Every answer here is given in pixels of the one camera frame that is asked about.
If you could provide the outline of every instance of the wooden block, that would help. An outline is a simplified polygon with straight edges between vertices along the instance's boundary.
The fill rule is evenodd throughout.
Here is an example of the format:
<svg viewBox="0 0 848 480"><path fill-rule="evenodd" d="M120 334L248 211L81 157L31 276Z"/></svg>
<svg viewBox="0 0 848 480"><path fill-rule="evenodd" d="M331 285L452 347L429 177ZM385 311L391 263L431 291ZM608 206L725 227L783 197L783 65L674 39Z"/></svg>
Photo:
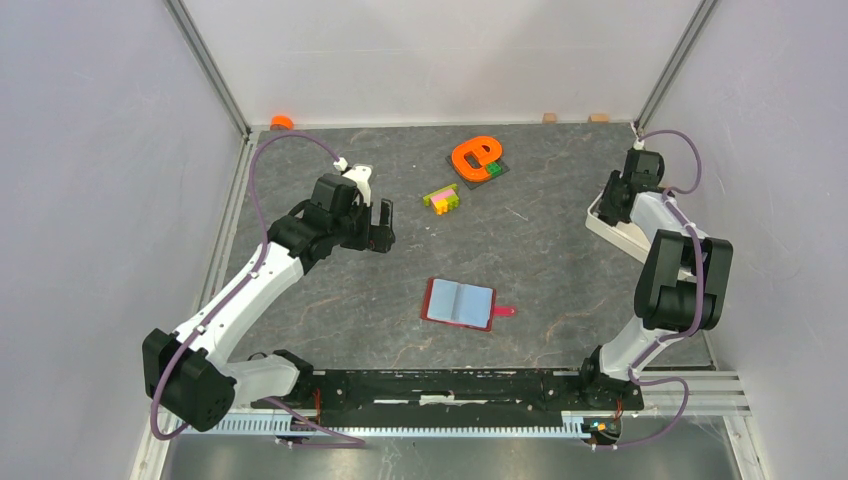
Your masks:
<svg viewBox="0 0 848 480"><path fill-rule="evenodd" d="M589 115L589 123L609 123L609 115L606 113L593 113Z"/></svg>

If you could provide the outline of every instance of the purple cable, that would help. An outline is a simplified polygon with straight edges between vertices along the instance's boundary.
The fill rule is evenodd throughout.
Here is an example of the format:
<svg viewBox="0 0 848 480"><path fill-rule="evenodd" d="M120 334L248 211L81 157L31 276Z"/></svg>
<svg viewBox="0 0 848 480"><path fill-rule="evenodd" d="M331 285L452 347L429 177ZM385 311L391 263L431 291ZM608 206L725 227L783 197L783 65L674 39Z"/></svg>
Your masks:
<svg viewBox="0 0 848 480"><path fill-rule="evenodd" d="M281 408L286 411L292 417L300 420L305 423L307 427L317 430L322 433L326 433L332 437L340 438L342 440L347 440L347 443L290 443L289 446L291 448L363 448L365 447L365 440L361 438L351 437L350 435L345 435L343 433L334 432L327 427L322 427L317 423L309 420L303 415L295 412L291 407L286 405L285 403L277 400L274 397L265 397L262 400L274 405L275 407Z"/></svg>
<svg viewBox="0 0 848 480"><path fill-rule="evenodd" d="M663 427L663 429L659 432L649 437L640 440L634 440L632 442L625 442L616 445L596 445L595 448L600 450L617 450L619 448L637 447L639 445L644 445L646 443L652 442L654 440L657 440L658 438L665 436L665 434L670 432L674 428L674 426L677 425L677 422L680 421L680 419L683 417L683 412L686 410L686 406L689 404L689 384L686 383L686 380L684 380L682 377L667 377L660 378L657 380L641 380L639 379L639 377L636 376L635 372L633 371L634 369L639 368L639 365L641 365L652 353L654 353L654 351L659 348L660 344L669 340L677 340L679 338L691 337L692 335L694 335L695 332L698 331L698 327L701 326L701 317L704 311L704 255L701 251L701 243L698 241L698 232L693 227L693 224L689 222L689 219L686 218L686 215L684 215L683 212L681 212L676 205L671 203L668 197L668 193L670 191L686 195L694 192L695 189L698 188L698 185L701 184L701 154L698 152L698 148L695 146L695 142L693 142L692 139L689 138L685 133L679 132L677 130L657 130L655 132L646 133L645 135L642 135L641 137L639 137L639 140L643 141L646 138L661 134L677 135L689 144L689 146L692 148L692 153L695 154L695 164L697 171L695 174L695 183L692 185L692 187L688 190L681 190L677 187L668 187L663 191L662 194L663 203L665 204L666 208L668 208L671 214L674 215L674 218L676 218L677 221L680 222L680 225L682 225L683 228L686 229L686 232L689 233L689 236L693 239L692 244L695 250L695 318L692 320L692 325L690 325L685 332L673 333L659 337L656 342L652 343L651 346L648 347L644 352L642 352L642 354L636 358L633 364L630 365L630 368L627 371L627 375L628 377L630 377L631 382L636 385L639 385L640 387L652 387L655 385L663 385L665 383L671 382L680 383L683 386L683 401L680 402L680 408L677 410L677 413L674 415L674 418L671 419L671 422L669 422L669 424Z"/></svg>
<svg viewBox="0 0 848 480"><path fill-rule="evenodd" d="M255 175L254 175L254 172L256 171L256 164L259 163L259 156L262 155L262 152L264 152L265 149L268 148L269 145L271 145L272 143L276 142L277 140L279 140L281 138L287 138L287 137L305 138L305 139L317 144L319 147L323 148L324 150L326 150L327 153L329 153L330 156L333 157L333 160L335 160L337 162L339 161L339 155L336 152L334 152L333 149L330 148L329 145L327 145L326 143L322 142L321 140L313 137L312 135L308 135L308 134L303 133L303 132L296 132L296 131L283 132L283 133L280 133L279 135L277 135L273 138L268 139L267 141L262 143L262 145L259 145L259 147L256 149L256 153L254 153L253 157L250 159L250 166L249 166L248 175L247 175L247 191L250 193L250 199L253 202L254 210L256 210L256 216L259 217L259 227L262 229L262 249L259 252L259 258L257 258L256 264L253 265L253 268L250 269L249 273L258 272L259 269L262 267L262 263L265 261L265 257L268 255L268 226L265 223L265 216L262 215L262 208L259 206L259 197L256 195L256 182L255 182ZM245 275L245 277L242 278L239 281L239 283L237 283L236 286L232 290L230 290L230 293L228 293L226 296L224 296L224 298L221 299L221 301L218 302L217 305L212 307L212 309L209 311L209 313L206 314L206 317L200 322L198 327L195 327L195 329L191 332L191 334L188 336L188 338L186 338L185 342L183 342L183 344L180 345L179 348L177 348L176 353L174 353L174 355L171 357L171 360L168 362L168 365L165 366L165 370L162 371L162 376L159 377L159 383L156 385L156 390L153 392L153 402L151 402L151 404L150 404L150 431L151 431L151 433L153 433L153 436L156 437L157 439L163 440L163 441L164 440L171 440L172 438L174 438L177 435L179 435L180 433L182 433L182 431L185 430L188 427L188 424L184 423L184 424L180 425L173 432L163 433L162 430L159 429L159 422L157 421L157 416L158 416L158 413L159 413L159 405L162 402L162 393L165 391L165 385L168 384L168 379L171 378L171 374L174 372L174 367L176 367L177 362L183 356L185 351L188 350L188 347L191 345L191 343L194 342L194 340L197 338L198 335L200 335L200 333L198 332L197 329L200 328L200 327L206 327L207 325L209 325L209 323L212 322L212 320L215 318L215 315L217 315L218 312L220 312L221 309L223 309L227 305L227 303L230 302L230 300L232 300L236 295L238 295L238 293L244 288L244 286L247 285L248 282L250 282L252 279L253 279L253 277L251 277L249 274ZM284 410L288 411L289 413L292 413L296 418L299 417L290 408L283 405L283 403L280 402L279 400L276 400L276 399L272 399L272 400L277 402L277 403L275 403L275 405L281 406ZM342 445L344 445L344 444L338 445L337 448L350 448L350 447L343 447Z"/></svg>

